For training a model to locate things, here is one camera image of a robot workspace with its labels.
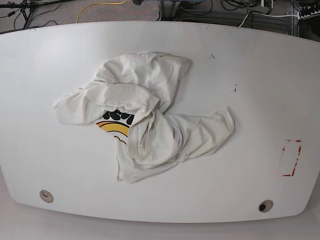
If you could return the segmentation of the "white graphic T-shirt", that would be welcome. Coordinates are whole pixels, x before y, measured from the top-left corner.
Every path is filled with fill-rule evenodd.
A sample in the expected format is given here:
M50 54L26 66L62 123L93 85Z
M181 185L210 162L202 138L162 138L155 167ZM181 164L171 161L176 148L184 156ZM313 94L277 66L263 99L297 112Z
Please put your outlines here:
M166 114L192 61L162 52L124 54L58 99L64 125L96 124L117 140L117 180L134 183L214 154L235 131L227 107L204 116Z

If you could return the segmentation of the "red tape rectangle marking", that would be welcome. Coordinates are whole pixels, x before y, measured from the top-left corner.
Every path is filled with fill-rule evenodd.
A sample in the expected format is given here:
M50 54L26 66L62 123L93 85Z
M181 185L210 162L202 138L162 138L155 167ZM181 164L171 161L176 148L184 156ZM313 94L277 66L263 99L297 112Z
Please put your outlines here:
M286 139L281 150L278 173L281 177L293 177L302 149L302 140Z

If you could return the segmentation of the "black tripod stand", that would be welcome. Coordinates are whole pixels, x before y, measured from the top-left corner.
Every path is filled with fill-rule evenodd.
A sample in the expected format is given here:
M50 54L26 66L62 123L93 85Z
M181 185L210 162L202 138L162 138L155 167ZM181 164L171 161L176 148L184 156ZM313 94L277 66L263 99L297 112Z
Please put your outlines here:
M0 9L8 9L11 11L6 15L1 15L0 19L10 18L19 12L24 19L22 30L25 30L30 26L33 20L31 17L37 9L56 4L62 5L63 3L72 1L73 0L21 0L20 3L15 3L14 0L9 0L7 3L1 4Z

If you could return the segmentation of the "white power strip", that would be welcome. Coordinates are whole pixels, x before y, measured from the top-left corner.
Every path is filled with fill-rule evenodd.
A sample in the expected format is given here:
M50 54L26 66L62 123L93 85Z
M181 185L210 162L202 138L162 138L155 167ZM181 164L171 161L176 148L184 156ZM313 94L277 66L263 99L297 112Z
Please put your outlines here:
M319 6L304 8L297 15L299 20L306 20L306 19L319 17L319 16L320 16L320 7Z

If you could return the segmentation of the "aluminium frame rack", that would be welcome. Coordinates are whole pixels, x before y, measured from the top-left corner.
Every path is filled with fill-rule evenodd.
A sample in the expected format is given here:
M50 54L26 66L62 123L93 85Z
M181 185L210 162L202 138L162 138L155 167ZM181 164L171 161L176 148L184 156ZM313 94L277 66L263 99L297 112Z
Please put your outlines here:
M299 11L292 2L286 13L272 13L269 0L158 0L160 21L178 21L245 27L298 37Z

